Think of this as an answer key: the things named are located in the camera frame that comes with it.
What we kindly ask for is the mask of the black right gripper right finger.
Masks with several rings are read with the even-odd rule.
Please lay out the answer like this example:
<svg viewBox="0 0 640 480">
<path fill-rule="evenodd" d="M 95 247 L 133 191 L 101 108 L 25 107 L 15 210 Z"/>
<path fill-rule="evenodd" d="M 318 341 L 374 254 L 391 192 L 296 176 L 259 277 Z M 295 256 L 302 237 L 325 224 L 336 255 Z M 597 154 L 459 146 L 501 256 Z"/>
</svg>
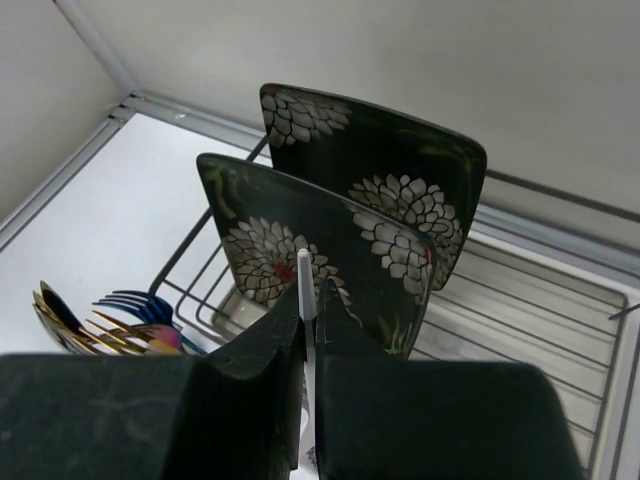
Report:
<svg viewBox="0 0 640 480">
<path fill-rule="evenodd" d="M 323 479 L 580 479 L 551 382 L 521 362 L 406 360 L 347 313 L 332 281 L 316 320 Z"/>
</svg>

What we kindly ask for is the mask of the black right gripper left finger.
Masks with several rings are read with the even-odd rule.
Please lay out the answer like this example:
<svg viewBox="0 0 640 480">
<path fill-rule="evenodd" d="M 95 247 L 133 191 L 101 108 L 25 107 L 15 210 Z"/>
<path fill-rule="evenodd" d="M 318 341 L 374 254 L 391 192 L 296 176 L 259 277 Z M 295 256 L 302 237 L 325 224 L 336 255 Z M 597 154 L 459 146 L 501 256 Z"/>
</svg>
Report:
<svg viewBox="0 0 640 480">
<path fill-rule="evenodd" d="M 295 288 L 205 356 L 1 359 L 5 479 L 286 479 L 298 466 Z"/>
</svg>

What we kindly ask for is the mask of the iridescent blue fork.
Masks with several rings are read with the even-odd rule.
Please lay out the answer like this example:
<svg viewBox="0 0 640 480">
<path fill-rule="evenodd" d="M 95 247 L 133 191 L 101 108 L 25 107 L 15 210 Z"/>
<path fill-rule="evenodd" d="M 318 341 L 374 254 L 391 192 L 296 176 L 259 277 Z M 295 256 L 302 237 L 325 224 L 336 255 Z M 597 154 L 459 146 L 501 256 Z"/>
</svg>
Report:
<svg viewBox="0 0 640 480">
<path fill-rule="evenodd" d="M 155 294 L 137 290 L 116 290 L 93 302 L 93 305 L 122 310 L 147 325 L 163 325 L 167 332 L 180 341 L 183 351 L 200 356 L 206 354 L 203 348 L 188 339 L 174 326 L 173 307 Z"/>
</svg>

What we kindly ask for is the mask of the gold spoon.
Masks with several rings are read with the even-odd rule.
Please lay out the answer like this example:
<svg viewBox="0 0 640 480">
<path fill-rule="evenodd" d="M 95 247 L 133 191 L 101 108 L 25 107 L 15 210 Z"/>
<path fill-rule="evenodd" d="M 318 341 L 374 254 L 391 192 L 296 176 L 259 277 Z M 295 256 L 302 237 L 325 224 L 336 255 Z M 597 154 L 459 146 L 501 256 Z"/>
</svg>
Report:
<svg viewBox="0 0 640 480">
<path fill-rule="evenodd" d="M 44 281 L 39 291 L 33 291 L 32 307 L 48 335 L 64 350 L 73 354 L 88 354 L 73 338 L 86 341 L 89 337 L 82 331 L 79 319 L 72 313 L 59 295 Z"/>
</svg>

